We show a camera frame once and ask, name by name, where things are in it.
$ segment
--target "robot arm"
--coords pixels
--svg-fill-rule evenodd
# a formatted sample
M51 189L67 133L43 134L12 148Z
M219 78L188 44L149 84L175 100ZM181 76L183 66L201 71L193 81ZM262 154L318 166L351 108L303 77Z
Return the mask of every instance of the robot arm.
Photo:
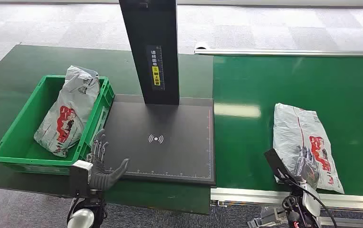
M287 221L290 228L321 228L317 218L320 216L320 208L325 205L321 202L316 190L305 180L297 181L287 170L277 152L271 149L265 153L273 173L286 185L291 187L291 193L282 201L282 208L268 209L261 212L261 217L248 222L250 228L269 227L279 225ZM330 215L334 226L336 222Z
M102 129L96 134L86 161L78 160L70 167L70 194L74 201L67 217L68 228L98 228L107 217L103 191L120 179L130 161L124 159L117 170L105 171L103 156L108 144Z

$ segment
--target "black scanning platform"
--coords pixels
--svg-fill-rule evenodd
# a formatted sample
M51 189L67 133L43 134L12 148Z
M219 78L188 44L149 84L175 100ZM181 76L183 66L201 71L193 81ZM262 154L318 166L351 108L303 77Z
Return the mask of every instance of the black scanning platform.
M213 117L212 99L162 105L116 95L105 123L105 168L130 158L125 178L215 185Z

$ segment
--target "yellow label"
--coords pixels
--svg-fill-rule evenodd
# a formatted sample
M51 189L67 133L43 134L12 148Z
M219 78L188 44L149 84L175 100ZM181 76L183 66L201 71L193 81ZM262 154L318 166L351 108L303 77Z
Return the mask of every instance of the yellow label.
M157 66L152 67L152 76L153 76L153 84L155 86L160 86L161 80L159 78L159 67Z

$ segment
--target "black cable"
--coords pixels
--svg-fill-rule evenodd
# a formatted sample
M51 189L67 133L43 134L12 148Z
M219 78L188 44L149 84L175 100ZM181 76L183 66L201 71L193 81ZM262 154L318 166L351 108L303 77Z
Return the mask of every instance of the black cable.
M78 203L78 200L79 200L79 196L76 197L74 203L72 204L71 206L71 209L69 210L69 213L68 213L68 216L67 216L67 224L69 222L69 217L71 217L71 214L72 214L72 211L74 210L75 206L76 206L76 203Z
M317 198L315 195L313 195L313 193L309 192L308 190L306 190L305 188L303 188L302 186L296 184L295 182L293 182L292 180L290 180L288 177L287 179L294 185L296 185L298 188L302 189L303 191L305 191L307 194L311 195L315 200L317 200L317 202L320 203L320 205L324 208L324 210L327 212L327 215L331 218L331 221L333 221L334 227L337 228L337 223L335 222L334 217L331 215L330 211L327 209L327 207L323 204L323 202Z

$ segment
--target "red printed logo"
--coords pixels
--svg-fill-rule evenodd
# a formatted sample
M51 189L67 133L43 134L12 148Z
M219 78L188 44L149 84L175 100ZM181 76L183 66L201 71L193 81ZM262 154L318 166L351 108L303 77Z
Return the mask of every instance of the red printed logo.
M60 143L64 143L68 139L75 117L76 114L74 109L65 106L60 107L60 117L57 119L57 140Z
M312 154L318 162L322 164L323 170L331 172L330 162L327 157L327 150L324 147L324 139L322 137L310 136L310 143L312 144Z

